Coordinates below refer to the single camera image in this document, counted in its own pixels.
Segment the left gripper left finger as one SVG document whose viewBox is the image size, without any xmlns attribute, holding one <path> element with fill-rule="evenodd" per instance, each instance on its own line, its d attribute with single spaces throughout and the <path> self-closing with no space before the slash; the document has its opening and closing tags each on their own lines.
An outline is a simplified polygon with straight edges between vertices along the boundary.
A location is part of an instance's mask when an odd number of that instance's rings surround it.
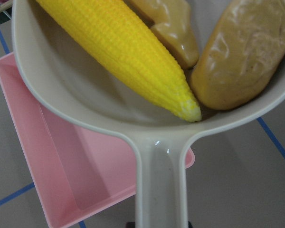
<svg viewBox="0 0 285 228">
<path fill-rule="evenodd" d="M 135 228 L 135 222 L 127 222 L 125 228 Z"/>
</svg>

